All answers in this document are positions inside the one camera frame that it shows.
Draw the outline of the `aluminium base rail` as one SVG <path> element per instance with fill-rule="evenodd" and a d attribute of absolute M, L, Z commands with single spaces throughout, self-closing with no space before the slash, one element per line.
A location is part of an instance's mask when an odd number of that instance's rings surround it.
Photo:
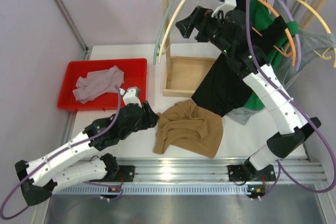
<path fill-rule="evenodd" d="M 236 158 L 222 159 L 120 159 L 114 180 L 76 181 L 67 175 L 56 194 L 64 195 L 251 195 L 277 185 L 298 183 L 320 189 L 327 177 L 319 162 L 306 159 L 273 163 L 258 178 L 248 180 Z"/>

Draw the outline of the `grey tank top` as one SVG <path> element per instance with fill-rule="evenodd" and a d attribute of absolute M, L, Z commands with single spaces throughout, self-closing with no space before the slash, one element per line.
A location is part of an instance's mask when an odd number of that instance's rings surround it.
<path fill-rule="evenodd" d="M 285 22 L 295 21 L 287 7 L 287 1 L 288 0 L 275 0 L 273 8 Z M 317 59 L 318 56 L 325 60 L 331 59 L 330 56 L 325 56 L 324 54 L 326 54 L 329 49 L 335 48 L 335 36 L 333 33 L 313 33 L 301 28 L 298 29 L 299 33 L 294 35 L 296 41 L 298 41 L 297 37 L 299 38 L 301 47 L 301 51 L 297 49 L 297 60 L 299 60 L 299 56 L 301 55 L 300 65 L 297 71 L 293 68 L 293 66 L 291 66 L 288 59 L 281 59 L 278 68 L 274 70 L 276 76 L 279 78 L 279 81 L 285 89 L 288 89 L 297 79 L 299 72 Z M 241 125 L 246 125 L 250 117 L 259 111 L 241 107 L 231 110 L 227 113 L 227 116 Z"/>

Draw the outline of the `tan tank top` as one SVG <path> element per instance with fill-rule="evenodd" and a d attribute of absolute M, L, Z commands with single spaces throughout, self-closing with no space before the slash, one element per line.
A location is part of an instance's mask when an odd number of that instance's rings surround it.
<path fill-rule="evenodd" d="M 159 114 L 153 152 L 164 154 L 173 145 L 214 158 L 223 138 L 222 117 L 192 100 L 174 104 Z"/>

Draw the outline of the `wooden clothes rack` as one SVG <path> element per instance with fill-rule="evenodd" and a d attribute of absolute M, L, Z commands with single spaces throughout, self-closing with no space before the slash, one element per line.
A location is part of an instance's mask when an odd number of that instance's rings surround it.
<path fill-rule="evenodd" d="M 191 97 L 215 62 L 214 58 L 172 56 L 170 48 L 165 57 L 163 95 L 166 97 Z"/>

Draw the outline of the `red plastic bin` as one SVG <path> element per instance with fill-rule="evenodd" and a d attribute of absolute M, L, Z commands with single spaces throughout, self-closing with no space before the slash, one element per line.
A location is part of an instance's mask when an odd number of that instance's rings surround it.
<path fill-rule="evenodd" d="M 137 87 L 146 100 L 148 62 L 145 58 L 72 61 L 68 64 L 57 107 L 70 112 L 115 110 L 118 94 Z"/>

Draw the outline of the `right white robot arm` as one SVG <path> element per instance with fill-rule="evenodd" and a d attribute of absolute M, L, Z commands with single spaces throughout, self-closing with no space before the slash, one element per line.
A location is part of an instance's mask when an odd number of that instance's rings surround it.
<path fill-rule="evenodd" d="M 251 37 L 249 11 L 230 10 L 225 15 L 196 6 L 185 19 L 176 23 L 183 38 L 193 30 L 198 42 L 210 42 L 221 51 L 220 58 L 236 76 L 260 98 L 275 121 L 278 132 L 243 164 L 230 165 L 231 182 L 260 181 L 263 176 L 275 180 L 272 162 L 286 158 L 321 125 L 299 111 L 281 86 L 264 51 Z"/>

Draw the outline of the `mint green hanger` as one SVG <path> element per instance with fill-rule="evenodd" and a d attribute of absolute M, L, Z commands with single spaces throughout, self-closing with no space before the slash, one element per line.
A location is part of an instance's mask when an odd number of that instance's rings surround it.
<path fill-rule="evenodd" d="M 172 6 L 174 5 L 175 0 L 162 0 L 163 4 L 163 18 L 161 21 L 160 29 L 156 37 L 154 51 L 153 51 L 153 65 L 159 63 L 159 51 L 160 49 L 169 49 L 169 46 L 166 46 L 165 42 L 162 41 L 162 36 L 166 33 L 167 27 L 169 26 L 169 15 Z"/>

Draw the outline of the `green tank top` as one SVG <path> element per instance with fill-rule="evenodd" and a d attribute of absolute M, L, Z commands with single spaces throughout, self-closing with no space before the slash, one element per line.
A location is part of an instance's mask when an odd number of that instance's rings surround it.
<path fill-rule="evenodd" d="M 262 3 L 257 0 L 250 0 L 250 21 L 253 24 L 253 27 L 256 28 L 257 31 L 262 32 L 267 29 L 275 20 L 269 9 Z M 296 21 L 286 22 L 288 29 L 292 36 L 297 35 L 299 33 L 298 24 Z M 276 70 L 280 64 L 281 59 L 285 59 L 280 52 L 274 48 L 271 53 L 268 55 L 269 62 L 271 63 L 274 70 Z M 253 92 L 251 97 L 248 99 L 244 108 L 249 110 L 259 111 L 264 108 L 264 104 L 261 102 L 259 97 Z"/>

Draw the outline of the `cream hanger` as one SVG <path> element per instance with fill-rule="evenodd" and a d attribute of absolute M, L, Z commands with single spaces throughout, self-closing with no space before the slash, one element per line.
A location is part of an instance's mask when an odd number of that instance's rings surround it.
<path fill-rule="evenodd" d="M 171 20 L 170 20 L 170 22 L 169 22 L 169 26 L 167 27 L 166 33 L 164 33 L 164 35 L 163 35 L 162 38 L 161 38 L 162 41 L 165 42 L 165 44 L 166 44 L 166 42 L 167 42 L 168 39 L 169 39 L 169 36 L 170 36 L 171 31 L 173 30 L 173 25 L 176 23 L 176 19 L 179 17 L 179 15 L 180 15 L 180 13 L 181 13 L 181 11 L 182 11 L 182 9 L 183 9 L 183 7 L 185 6 L 185 4 L 186 4 L 187 1 L 188 1 L 188 0 L 181 0 L 180 3 L 177 5 L 177 7 L 176 7 L 176 9 L 175 9 L 175 11 L 174 11 L 174 13 L 173 13 L 173 15 L 172 15 L 172 18 L 171 18 Z M 161 63 L 162 55 L 163 55 L 163 54 L 166 54 L 166 55 L 167 55 L 167 51 L 168 51 L 168 49 L 167 49 L 167 50 L 165 50 L 165 49 L 160 49 L 160 51 L 159 51 L 159 63 L 158 63 L 158 64 Z"/>

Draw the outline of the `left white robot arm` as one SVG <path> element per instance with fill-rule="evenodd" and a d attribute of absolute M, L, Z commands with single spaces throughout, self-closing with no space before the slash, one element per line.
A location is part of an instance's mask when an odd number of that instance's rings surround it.
<path fill-rule="evenodd" d="M 54 193 L 78 183 L 112 182 L 120 168 L 112 154 L 78 165 L 107 147 L 117 145 L 134 132 L 154 128 L 159 120 L 147 101 L 128 104 L 118 114 L 94 120 L 67 144 L 34 161 L 21 160 L 15 170 L 22 182 L 20 188 L 28 206 L 49 199 Z"/>

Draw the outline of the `pale pink garment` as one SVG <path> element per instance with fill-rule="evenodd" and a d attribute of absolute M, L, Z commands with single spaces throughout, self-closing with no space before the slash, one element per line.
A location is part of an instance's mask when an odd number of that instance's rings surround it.
<path fill-rule="evenodd" d="M 82 104 L 93 101 L 105 93 L 117 93 L 117 87 L 124 83 L 124 72 L 117 66 L 109 69 L 88 72 L 79 77 L 72 91 L 77 102 Z"/>

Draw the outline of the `black tank top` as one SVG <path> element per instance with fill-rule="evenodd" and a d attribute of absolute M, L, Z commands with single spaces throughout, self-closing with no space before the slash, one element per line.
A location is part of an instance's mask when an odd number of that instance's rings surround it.
<path fill-rule="evenodd" d="M 251 31 L 251 41 L 255 56 L 260 66 L 270 63 L 268 54 L 280 43 L 286 41 L 287 24 L 279 16 L 273 23 L 258 35 Z M 192 95 L 192 100 L 200 107 L 224 116 L 231 110 L 243 107 L 252 89 L 244 83 L 229 66 L 229 54 L 221 53 L 212 65 L 199 87 Z"/>

